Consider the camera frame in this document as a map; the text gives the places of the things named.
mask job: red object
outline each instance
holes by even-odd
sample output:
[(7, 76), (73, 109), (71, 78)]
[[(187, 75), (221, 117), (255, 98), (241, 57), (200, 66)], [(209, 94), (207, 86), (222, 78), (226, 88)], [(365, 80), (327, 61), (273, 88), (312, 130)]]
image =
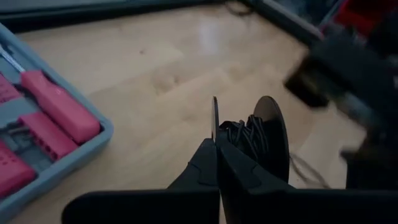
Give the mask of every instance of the red object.
[(0, 73), (0, 104), (21, 97), (22, 95)]
[(353, 26), (366, 37), (396, 6), (396, 0), (347, 0), (334, 21), (344, 26)]
[(100, 122), (63, 88), (50, 82), (41, 71), (21, 73), (22, 86), (35, 95), (40, 107), (77, 143), (100, 132)]
[(42, 112), (22, 115), (19, 121), (29, 128), (34, 141), (57, 161), (77, 149), (77, 145)]
[(35, 178), (35, 171), (0, 141), (0, 198), (17, 192)]

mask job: black object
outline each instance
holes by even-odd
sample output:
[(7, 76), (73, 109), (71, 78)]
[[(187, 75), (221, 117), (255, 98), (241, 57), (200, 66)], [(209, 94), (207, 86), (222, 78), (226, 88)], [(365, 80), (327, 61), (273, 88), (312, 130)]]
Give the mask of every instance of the black object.
[[(261, 98), (254, 113), (263, 125), (278, 121), (279, 127), (274, 123), (275, 133), (285, 134), (282, 114), (271, 97)], [(244, 150), (232, 145), (218, 127), (216, 98), (212, 123), (212, 139), (202, 142), (187, 168), (168, 189), (88, 193), (67, 205), (63, 223), (217, 223), (219, 190), (227, 223), (398, 221), (395, 192), (301, 190), (272, 175)], [(270, 148), (279, 151), (283, 160), (285, 137), (278, 138)], [(282, 170), (289, 168), (285, 161), (281, 164)]]
[(367, 46), (346, 32), (315, 44), (285, 83), (309, 107), (324, 108), (331, 100), (367, 129), (358, 150), (341, 153), (349, 189), (398, 188), (398, 69), (386, 59), (398, 44), (391, 24), (392, 19), (382, 23)]
[(205, 139), (167, 189), (84, 194), (67, 205), (62, 223), (218, 223), (216, 165), (214, 141)]
[(214, 4), (217, 0), (17, 0), (0, 3), (0, 23), (12, 32), (25, 32), (100, 19)]

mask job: wire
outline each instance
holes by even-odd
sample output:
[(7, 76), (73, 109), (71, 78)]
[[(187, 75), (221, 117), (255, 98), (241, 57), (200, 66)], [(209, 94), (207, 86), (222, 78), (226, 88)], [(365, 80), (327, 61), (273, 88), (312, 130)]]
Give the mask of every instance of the wire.
[(234, 16), (238, 17), (244, 17), (244, 16), (250, 16), (251, 14), (254, 13), (253, 7), (250, 7), (247, 11), (239, 11), (237, 9), (234, 9), (231, 5), (228, 4), (227, 1), (224, 3), (225, 8), (229, 11)]
[[(220, 129), (222, 131), (226, 131), (227, 139), (232, 145), (243, 151), (243, 153), (259, 163), (263, 168), (270, 169), (270, 167), (267, 167), (267, 165), (270, 164), (270, 161), (274, 158), (271, 158), (270, 150), (272, 149), (270, 148), (269, 140), (267, 138), (270, 136), (267, 136), (266, 133), (274, 133), (272, 130), (274, 126), (268, 126), (268, 124), (271, 123), (272, 121), (263, 122), (261, 118), (250, 115), (246, 125), (242, 120), (240, 120), (238, 123), (234, 121), (225, 121), (220, 125)], [(267, 126), (270, 128), (269, 132), (266, 132), (264, 129)], [(306, 184), (319, 185), (320, 187), (330, 189), (330, 186), (327, 184), (326, 180), (304, 159), (293, 153), (290, 153), (289, 160), (294, 172)], [(316, 180), (312, 180), (303, 174), (297, 164), (300, 164), (303, 168), (312, 173)]]

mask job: tool kit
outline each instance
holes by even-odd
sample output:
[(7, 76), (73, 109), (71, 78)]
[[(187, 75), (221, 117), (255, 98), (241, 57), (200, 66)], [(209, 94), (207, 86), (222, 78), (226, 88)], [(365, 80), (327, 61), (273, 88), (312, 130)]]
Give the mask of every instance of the tool kit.
[(85, 165), (113, 126), (0, 24), (0, 223)]

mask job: screwdriver shaft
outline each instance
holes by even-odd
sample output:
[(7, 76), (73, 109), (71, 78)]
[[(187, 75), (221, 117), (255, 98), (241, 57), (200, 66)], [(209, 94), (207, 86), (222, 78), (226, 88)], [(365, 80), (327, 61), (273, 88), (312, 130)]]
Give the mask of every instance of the screwdriver shaft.
[(18, 72), (25, 72), (26, 70), (22, 67), (0, 44), (0, 54), (6, 59), (6, 61), (12, 65)]

